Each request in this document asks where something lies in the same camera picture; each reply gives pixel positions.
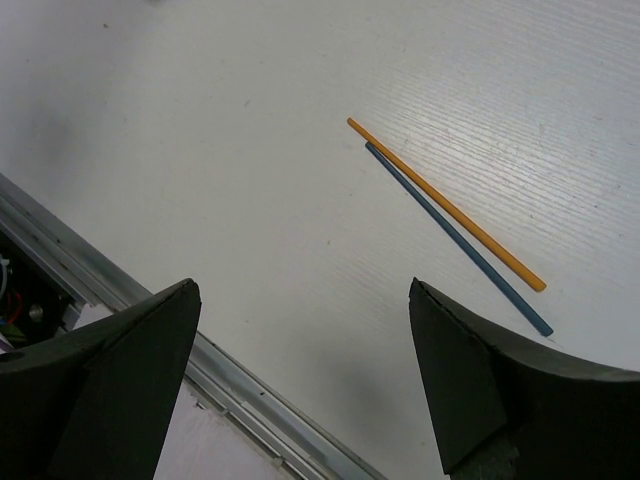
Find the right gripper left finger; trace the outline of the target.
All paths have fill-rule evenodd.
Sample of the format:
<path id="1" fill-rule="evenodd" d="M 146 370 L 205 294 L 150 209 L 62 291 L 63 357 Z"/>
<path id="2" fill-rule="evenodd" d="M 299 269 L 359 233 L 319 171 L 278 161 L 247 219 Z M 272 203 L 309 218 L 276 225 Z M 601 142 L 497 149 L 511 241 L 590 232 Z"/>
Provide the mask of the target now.
<path id="1" fill-rule="evenodd" d="M 1 357 L 4 479 L 151 479 L 195 340 L 185 279 Z"/>

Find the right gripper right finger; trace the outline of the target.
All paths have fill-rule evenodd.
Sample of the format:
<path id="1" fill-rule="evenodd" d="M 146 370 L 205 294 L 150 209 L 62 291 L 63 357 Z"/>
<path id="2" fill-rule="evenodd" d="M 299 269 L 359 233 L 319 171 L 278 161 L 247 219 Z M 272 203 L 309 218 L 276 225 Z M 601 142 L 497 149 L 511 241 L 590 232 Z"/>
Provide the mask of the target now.
<path id="1" fill-rule="evenodd" d="M 420 280 L 409 317 L 449 477 L 638 477 L 637 372 L 537 343 Z"/>

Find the orange black chopstick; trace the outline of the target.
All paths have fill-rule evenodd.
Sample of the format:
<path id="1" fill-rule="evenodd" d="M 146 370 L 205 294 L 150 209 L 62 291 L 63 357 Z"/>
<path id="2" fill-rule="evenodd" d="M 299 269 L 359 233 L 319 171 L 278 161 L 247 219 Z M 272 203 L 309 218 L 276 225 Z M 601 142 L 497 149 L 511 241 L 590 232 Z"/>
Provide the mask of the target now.
<path id="1" fill-rule="evenodd" d="M 355 130 L 363 139 L 373 145 L 390 163 L 408 179 L 410 179 L 423 193 L 435 201 L 446 211 L 460 226 L 478 240 L 487 250 L 498 258 L 505 266 L 523 280 L 531 289 L 542 292 L 547 284 L 524 263 L 517 259 L 511 252 L 504 248 L 498 241 L 482 229 L 468 215 L 455 206 L 449 199 L 429 184 L 422 176 L 414 171 L 407 163 L 392 152 L 380 140 L 375 138 L 359 122 L 352 117 L 347 119 L 347 124 Z"/>

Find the grey chopstick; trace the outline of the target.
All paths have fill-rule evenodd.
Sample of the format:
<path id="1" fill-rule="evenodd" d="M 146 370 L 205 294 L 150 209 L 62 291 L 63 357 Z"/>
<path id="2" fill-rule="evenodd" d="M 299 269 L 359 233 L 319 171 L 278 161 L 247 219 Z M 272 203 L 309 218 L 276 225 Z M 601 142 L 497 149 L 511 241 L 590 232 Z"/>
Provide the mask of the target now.
<path id="1" fill-rule="evenodd" d="M 441 215 L 436 208 L 410 183 L 410 181 L 394 167 L 382 152 L 371 142 L 365 148 L 405 189 L 405 191 L 426 211 L 440 226 L 449 238 L 464 254 L 484 273 L 503 296 L 521 313 L 529 324 L 543 337 L 554 333 L 553 328 L 529 305 L 529 303 L 503 278 L 503 276 Z"/>

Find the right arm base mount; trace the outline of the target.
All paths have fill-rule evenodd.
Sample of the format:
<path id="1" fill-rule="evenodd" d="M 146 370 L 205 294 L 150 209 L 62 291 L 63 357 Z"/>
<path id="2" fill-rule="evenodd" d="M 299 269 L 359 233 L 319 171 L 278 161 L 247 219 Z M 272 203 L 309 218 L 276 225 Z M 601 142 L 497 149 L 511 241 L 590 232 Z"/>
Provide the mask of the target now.
<path id="1" fill-rule="evenodd" d="M 72 297 L 1 234 L 1 336 L 23 348 L 53 338 Z"/>

